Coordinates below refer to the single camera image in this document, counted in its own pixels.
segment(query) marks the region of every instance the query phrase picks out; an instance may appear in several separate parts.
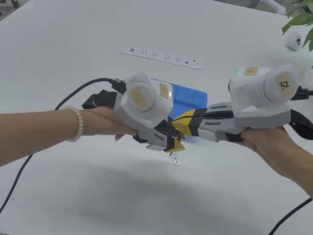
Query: beige sticker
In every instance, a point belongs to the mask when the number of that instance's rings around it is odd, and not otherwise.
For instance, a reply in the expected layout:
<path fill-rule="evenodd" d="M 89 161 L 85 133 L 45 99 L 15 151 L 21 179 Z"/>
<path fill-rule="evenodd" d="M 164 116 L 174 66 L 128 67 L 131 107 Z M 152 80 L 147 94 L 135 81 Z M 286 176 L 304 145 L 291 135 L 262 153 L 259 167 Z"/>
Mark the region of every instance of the beige sticker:
<path fill-rule="evenodd" d="M 280 94 L 283 98 L 288 98 L 294 94 L 295 90 L 298 88 L 296 86 L 290 85 L 290 75 L 287 72 L 283 72 L 276 77 L 276 83 Z"/>
<path fill-rule="evenodd" d="M 139 87 L 132 89 L 130 94 L 137 108 L 142 109 L 147 105 L 147 100 L 143 93 L 140 91 Z"/>
<path fill-rule="evenodd" d="M 168 90 L 167 86 L 163 83 L 160 83 L 160 96 L 168 99 Z"/>
<path fill-rule="evenodd" d="M 259 71 L 259 67 L 257 67 L 257 66 L 246 67 L 244 76 L 254 76 L 254 75 L 257 75 L 258 71 Z"/>

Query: blue box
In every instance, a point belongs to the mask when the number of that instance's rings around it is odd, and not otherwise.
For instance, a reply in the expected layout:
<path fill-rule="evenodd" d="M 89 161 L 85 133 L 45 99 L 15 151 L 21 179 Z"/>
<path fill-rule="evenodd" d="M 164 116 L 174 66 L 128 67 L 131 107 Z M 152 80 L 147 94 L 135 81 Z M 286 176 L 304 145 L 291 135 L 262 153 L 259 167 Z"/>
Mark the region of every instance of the blue box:
<path fill-rule="evenodd" d="M 187 112 L 188 110 L 203 109 L 207 107 L 206 92 L 194 90 L 173 83 L 171 84 L 173 86 L 173 109 L 169 117 L 177 118 L 179 115 Z"/>

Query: bracelet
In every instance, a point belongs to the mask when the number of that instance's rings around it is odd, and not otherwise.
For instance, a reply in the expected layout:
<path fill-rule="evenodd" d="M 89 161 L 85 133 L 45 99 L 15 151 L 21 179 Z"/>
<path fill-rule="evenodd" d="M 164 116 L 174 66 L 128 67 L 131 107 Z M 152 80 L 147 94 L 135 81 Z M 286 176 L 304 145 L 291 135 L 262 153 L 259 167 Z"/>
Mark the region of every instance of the bracelet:
<path fill-rule="evenodd" d="M 69 139 L 68 142 L 78 141 L 79 138 L 83 135 L 83 130 L 84 130 L 83 118 L 82 118 L 80 111 L 73 106 L 66 106 L 62 110 L 72 110 L 76 114 L 76 117 L 78 120 L 78 131 L 77 131 L 76 136 L 72 139 Z"/>

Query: power strip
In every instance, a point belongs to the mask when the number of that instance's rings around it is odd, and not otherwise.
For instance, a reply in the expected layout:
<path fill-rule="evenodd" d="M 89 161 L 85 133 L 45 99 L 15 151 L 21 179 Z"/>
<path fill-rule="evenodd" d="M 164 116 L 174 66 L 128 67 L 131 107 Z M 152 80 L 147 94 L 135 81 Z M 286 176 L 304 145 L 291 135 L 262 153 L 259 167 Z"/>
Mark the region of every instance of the power strip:
<path fill-rule="evenodd" d="M 133 55 L 149 60 L 161 61 L 164 63 L 184 66 L 196 70 L 202 70 L 201 65 L 195 59 L 190 59 L 186 56 L 179 56 L 165 53 L 159 50 L 151 50 L 145 47 L 128 47 L 121 50 L 122 54 Z"/>

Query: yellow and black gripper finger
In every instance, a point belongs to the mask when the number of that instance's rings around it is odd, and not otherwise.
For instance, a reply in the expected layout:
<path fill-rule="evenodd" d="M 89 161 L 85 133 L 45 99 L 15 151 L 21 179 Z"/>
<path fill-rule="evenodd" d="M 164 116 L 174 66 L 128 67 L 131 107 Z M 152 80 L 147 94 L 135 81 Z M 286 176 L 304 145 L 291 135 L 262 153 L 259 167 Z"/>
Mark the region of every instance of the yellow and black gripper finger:
<path fill-rule="evenodd" d="M 176 140 L 172 136 L 167 137 L 167 145 L 166 148 L 163 150 L 166 153 L 178 152 L 185 150 L 184 145 L 179 140 Z"/>
<path fill-rule="evenodd" d="M 178 116 L 172 121 L 172 125 L 178 131 L 189 135 L 199 136 L 198 128 L 203 120 L 203 115 L 206 114 L 207 108 L 192 109 Z"/>

